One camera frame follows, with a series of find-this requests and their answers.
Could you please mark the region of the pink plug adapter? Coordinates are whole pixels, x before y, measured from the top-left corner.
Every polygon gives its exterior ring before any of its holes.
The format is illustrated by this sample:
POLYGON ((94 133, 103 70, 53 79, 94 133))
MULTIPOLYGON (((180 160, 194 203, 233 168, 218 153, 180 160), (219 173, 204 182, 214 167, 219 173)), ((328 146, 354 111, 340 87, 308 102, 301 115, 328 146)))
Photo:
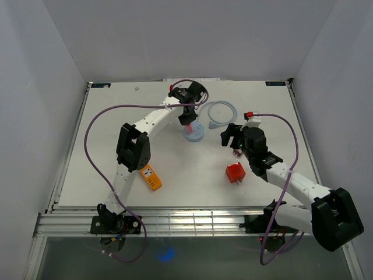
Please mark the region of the pink plug adapter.
POLYGON ((186 125, 185 128, 186 128, 186 133, 187 133, 187 134, 189 134, 189 135, 193 134, 193 127, 192 127, 192 124, 188 124, 188 125, 186 125))

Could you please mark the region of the round blue power socket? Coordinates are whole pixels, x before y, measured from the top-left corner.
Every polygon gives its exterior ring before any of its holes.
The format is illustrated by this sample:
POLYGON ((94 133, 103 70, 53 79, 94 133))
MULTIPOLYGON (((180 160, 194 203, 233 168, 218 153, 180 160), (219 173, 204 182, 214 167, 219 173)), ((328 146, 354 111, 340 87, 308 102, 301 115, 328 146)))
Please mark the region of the round blue power socket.
POLYGON ((203 137, 205 136, 205 128, 204 128, 203 124, 200 123, 199 121, 194 121, 192 123, 192 127, 193 127, 193 134, 189 135, 189 134, 187 134, 186 128, 184 126, 184 128, 183 128, 184 138, 189 142, 199 142, 199 141, 201 141, 203 139, 203 137))

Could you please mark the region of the brown pink charger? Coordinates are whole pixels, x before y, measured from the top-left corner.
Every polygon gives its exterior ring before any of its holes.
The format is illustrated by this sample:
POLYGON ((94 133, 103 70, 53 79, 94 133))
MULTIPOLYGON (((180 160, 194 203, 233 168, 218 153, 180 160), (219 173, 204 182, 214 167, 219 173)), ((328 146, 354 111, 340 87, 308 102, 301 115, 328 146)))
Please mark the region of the brown pink charger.
POLYGON ((233 155, 237 158, 240 158, 242 156, 242 152, 240 150, 233 150, 233 155))

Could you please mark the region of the red cube socket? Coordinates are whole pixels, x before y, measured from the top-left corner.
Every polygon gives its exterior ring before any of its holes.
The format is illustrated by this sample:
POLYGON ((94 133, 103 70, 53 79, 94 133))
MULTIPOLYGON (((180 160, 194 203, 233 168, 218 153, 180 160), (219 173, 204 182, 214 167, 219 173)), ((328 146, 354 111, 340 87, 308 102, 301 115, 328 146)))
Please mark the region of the red cube socket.
POLYGON ((246 172, 240 162, 228 165, 226 167, 225 173, 231 184, 241 183, 246 175, 246 172))

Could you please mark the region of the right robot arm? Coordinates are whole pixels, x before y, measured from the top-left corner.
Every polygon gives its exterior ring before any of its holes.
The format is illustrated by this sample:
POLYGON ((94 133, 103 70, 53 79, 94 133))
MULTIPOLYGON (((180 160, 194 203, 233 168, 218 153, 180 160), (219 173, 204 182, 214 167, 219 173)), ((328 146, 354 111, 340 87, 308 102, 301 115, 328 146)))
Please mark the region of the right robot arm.
POLYGON ((278 231, 281 227, 310 235, 327 251, 335 251, 364 232, 364 226, 350 193, 332 190, 292 172, 283 160, 270 152, 264 132, 258 127, 229 124, 220 134, 222 146, 239 150, 254 175, 285 190, 303 208, 273 200, 256 218, 245 218, 247 233, 278 231))

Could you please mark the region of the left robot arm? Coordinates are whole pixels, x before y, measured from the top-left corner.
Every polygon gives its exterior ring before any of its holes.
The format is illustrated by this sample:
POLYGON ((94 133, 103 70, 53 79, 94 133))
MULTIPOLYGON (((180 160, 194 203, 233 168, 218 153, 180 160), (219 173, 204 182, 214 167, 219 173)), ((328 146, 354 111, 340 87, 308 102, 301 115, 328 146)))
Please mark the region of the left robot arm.
POLYGON ((122 125, 117 147, 117 170, 113 182, 92 164, 98 174, 108 183, 111 192, 108 201, 97 205, 97 212, 101 224, 110 233, 124 232, 125 220, 123 212, 130 213, 138 223, 141 218, 127 210, 125 201, 132 188, 136 172, 142 170, 150 161, 150 140, 158 134, 172 120, 178 119, 181 125, 189 125, 198 117, 195 109, 207 102, 209 93, 199 82, 189 80, 188 87, 170 86, 166 98, 158 106, 117 105, 98 113, 93 120, 97 120, 104 113, 118 108, 152 109, 147 116, 134 124, 122 125))

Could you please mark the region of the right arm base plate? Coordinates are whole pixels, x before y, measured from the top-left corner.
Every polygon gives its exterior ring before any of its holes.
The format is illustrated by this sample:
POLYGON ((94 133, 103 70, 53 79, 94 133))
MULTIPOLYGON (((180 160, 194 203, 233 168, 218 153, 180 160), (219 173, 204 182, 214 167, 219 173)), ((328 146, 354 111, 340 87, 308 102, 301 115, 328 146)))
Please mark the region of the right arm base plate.
MULTIPOLYGON (((262 215, 244 215, 244 222, 239 227, 245 229, 245 233, 265 233, 270 218, 262 215)), ((269 233, 294 233, 296 230, 290 227, 280 226, 273 221, 269 233)))

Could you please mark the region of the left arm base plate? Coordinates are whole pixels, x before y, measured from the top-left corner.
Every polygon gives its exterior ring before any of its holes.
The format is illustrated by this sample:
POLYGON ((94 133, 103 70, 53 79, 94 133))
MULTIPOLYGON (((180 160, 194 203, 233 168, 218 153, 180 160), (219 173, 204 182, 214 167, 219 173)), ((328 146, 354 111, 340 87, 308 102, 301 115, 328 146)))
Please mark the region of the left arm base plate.
POLYGON ((89 232, 94 235, 138 235, 141 233, 141 225, 133 216, 119 216, 113 224, 105 222, 100 216, 94 216, 89 232))

